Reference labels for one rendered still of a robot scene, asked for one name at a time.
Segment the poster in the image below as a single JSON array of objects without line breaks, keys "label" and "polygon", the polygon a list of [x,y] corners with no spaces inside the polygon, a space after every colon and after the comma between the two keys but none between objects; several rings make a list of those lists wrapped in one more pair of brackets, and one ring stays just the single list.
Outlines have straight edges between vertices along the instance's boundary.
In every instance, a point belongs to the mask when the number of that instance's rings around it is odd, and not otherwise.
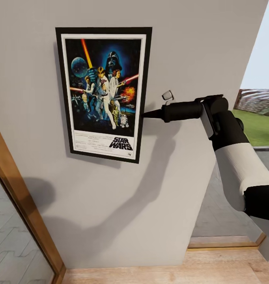
[{"label": "poster", "polygon": [[70,153],[139,164],[152,29],[55,28]]}]

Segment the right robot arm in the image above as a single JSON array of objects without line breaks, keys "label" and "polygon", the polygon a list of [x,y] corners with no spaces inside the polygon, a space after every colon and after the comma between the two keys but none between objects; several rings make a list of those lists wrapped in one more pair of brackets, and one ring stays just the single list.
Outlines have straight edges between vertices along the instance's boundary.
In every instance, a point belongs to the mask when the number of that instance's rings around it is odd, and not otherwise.
[{"label": "right robot arm", "polygon": [[171,89],[162,98],[173,99],[141,117],[161,118],[165,123],[201,118],[212,141],[227,201],[236,211],[245,212],[269,237],[269,170],[244,134],[243,122],[228,110],[227,99],[218,94],[177,103]]}]

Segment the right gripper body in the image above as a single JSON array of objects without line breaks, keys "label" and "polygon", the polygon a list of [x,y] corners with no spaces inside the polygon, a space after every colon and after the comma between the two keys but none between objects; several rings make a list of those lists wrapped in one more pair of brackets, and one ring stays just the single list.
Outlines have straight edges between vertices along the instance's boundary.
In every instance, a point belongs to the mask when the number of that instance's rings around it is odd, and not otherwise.
[{"label": "right gripper body", "polygon": [[162,105],[164,107],[164,122],[187,120],[188,119],[188,103],[170,103],[170,105]]}]

